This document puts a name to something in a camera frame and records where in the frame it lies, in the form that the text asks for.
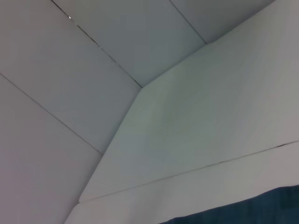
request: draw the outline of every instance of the ceiling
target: ceiling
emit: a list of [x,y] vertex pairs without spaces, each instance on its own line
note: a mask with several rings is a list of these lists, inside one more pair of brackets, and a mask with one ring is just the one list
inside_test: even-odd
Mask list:
[[54,0],[141,86],[274,0]]

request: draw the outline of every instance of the slanted ceiling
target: slanted ceiling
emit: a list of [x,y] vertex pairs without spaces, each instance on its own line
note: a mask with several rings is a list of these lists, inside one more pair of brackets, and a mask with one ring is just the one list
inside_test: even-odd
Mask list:
[[141,86],[274,0],[54,0]]

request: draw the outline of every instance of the dark blue fabric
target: dark blue fabric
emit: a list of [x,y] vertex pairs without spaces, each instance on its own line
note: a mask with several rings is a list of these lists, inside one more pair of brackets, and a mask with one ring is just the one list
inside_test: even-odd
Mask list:
[[242,202],[174,218],[163,224],[299,224],[299,186],[277,188]]

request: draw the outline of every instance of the ceiling panel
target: ceiling panel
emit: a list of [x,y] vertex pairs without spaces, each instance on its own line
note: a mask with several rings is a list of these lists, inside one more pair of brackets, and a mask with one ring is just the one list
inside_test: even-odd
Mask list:
[[213,42],[274,0],[171,0],[207,42]]
[[0,223],[62,224],[100,154],[1,75],[0,108]]
[[168,0],[55,0],[142,86],[205,43]]
[[105,152],[138,84],[49,0],[0,1],[0,27],[0,72]]

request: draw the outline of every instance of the white surface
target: white surface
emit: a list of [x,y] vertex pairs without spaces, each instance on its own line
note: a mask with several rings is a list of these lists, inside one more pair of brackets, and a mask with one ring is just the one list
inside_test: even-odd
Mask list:
[[299,184],[299,143],[79,204],[66,224],[158,224]]
[[213,42],[274,0],[171,0],[207,42]]
[[2,0],[0,28],[0,72],[103,153],[140,87],[50,0]]
[[62,224],[100,154],[0,76],[0,223]]
[[80,201],[299,140],[298,8],[275,1],[142,89]]
[[168,0],[55,0],[145,86],[204,45]]

